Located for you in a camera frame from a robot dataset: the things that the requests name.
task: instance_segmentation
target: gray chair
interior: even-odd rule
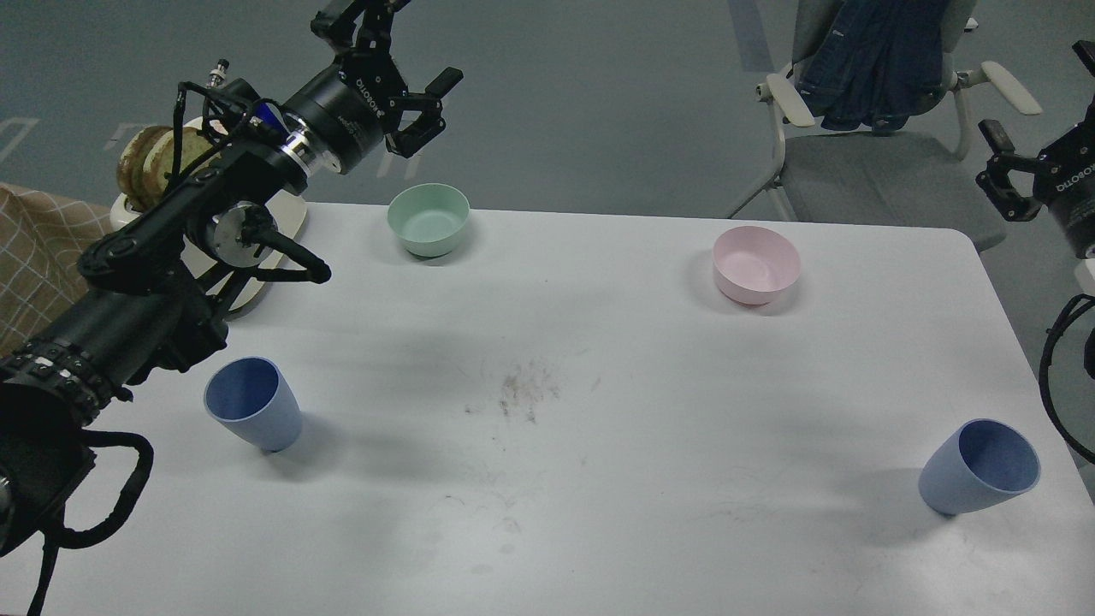
[[[989,82],[1019,113],[1038,114],[1041,107],[995,62],[954,70],[952,51],[963,32],[977,26],[970,18],[976,1],[952,0],[946,5],[940,33],[941,83],[927,96],[927,104],[914,112],[930,111],[947,92],[954,95],[959,136],[955,149],[948,150],[931,135],[906,130],[786,137],[785,125],[815,125],[815,114],[799,93],[800,78],[807,74],[843,4],[842,0],[800,0],[791,63],[757,86],[761,102],[771,111],[772,163],[733,204],[727,217],[766,191],[787,220],[950,228],[966,233],[978,251],[1000,243],[1004,222],[960,163],[973,138],[965,90]]]

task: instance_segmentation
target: chair seat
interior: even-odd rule
[[[1006,234],[973,176],[929,135],[787,139],[781,179],[795,216],[806,222],[956,229],[979,252]]]

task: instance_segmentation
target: plastic cup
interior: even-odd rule
[[[267,452],[292,445],[303,426],[285,376],[265,358],[243,358],[217,371],[206,385],[205,406],[221,426]]]
[[[798,279],[802,260],[791,241],[763,226],[735,226],[712,248],[715,284],[740,303],[759,305],[780,295]]]
[[[1038,454],[1022,434],[999,421],[976,419],[924,465],[920,496],[940,513],[969,513],[1030,491],[1040,475]]]
[[[471,206],[463,193],[448,184],[419,184],[392,199],[388,225],[408,252],[441,256],[464,235]]]

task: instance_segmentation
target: blue cup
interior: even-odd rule
[[[920,496],[940,513],[969,513],[1030,491],[1040,475],[1038,455],[1022,434],[999,421],[976,419],[924,465]]]
[[[285,376],[264,358],[243,358],[217,371],[206,385],[205,406],[221,426],[267,452],[292,445],[303,426]]]

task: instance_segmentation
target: robotic arm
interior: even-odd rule
[[[1095,43],[1077,40],[1072,46],[1087,71],[1095,77]],[[977,184],[1006,220],[1033,220],[1045,204],[1077,258],[1095,258],[1095,98],[1087,105],[1084,119],[1070,128],[1037,156],[1015,153],[1015,146],[995,119],[978,124],[992,149],[986,170],[977,175]],[[1012,185],[1008,174],[1021,171],[1034,174],[1033,194],[1024,196]],[[1084,313],[1095,306],[1095,297],[1077,294],[1063,307],[1049,335],[1038,369],[1038,385],[1042,405],[1057,431],[1072,451],[1095,464],[1095,452],[1073,437],[1061,422],[1053,407],[1049,388],[1049,369],[1053,350],[1064,333]],[[1095,332],[1084,347],[1084,370],[1095,380]]]
[[[445,129],[441,98],[462,73],[447,68],[425,92],[412,93],[389,54],[393,16],[408,2],[332,1],[311,27],[335,50],[334,62],[284,104],[260,97],[240,79],[220,89],[180,84],[175,142],[187,91],[206,97],[207,114],[216,111],[224,130],[209,130],[205,117],[212,148],[182,170],[176,149],[162,200],[80,257],[88,293],[0,359],[0,556],[39,531],[46,561],[49,548],[56,558],[57,547],[88,547],[116,532],[148,480],[152,450],[138,435],[87,427],[114,398],[131,400],[126,385],[142,383],[153,369],[186,372],[223,349],[229,306],[249,279],[331,277],[319,256],[277,231],[267,199],[283,188],[300,194],[320,168],[348,173],[381,140],[410,158]],[[418,117],[400,129],[405,112]],[[217,261],[197,277],[180,259],[184,235]],[[270,251],[302,268],[260,268]],[[106,521],[68,530],[66,500],[93,468],[92,450],[102,446],[137,450],[137,468]]]
[[[1077,40],[1072,49],[1095,77],[1095,43]],[[1011,138],[995,119],[978,124],[992,148],[977,184],[1006,220],[1027,221],[1045,204],[1064,230],[1079,258],[1095,257],[1095,98],[1084,119],[1037,156],[1015,153]],[[1008,178],[1012,171],[1034,174],[1034,193],[1023,196]]]

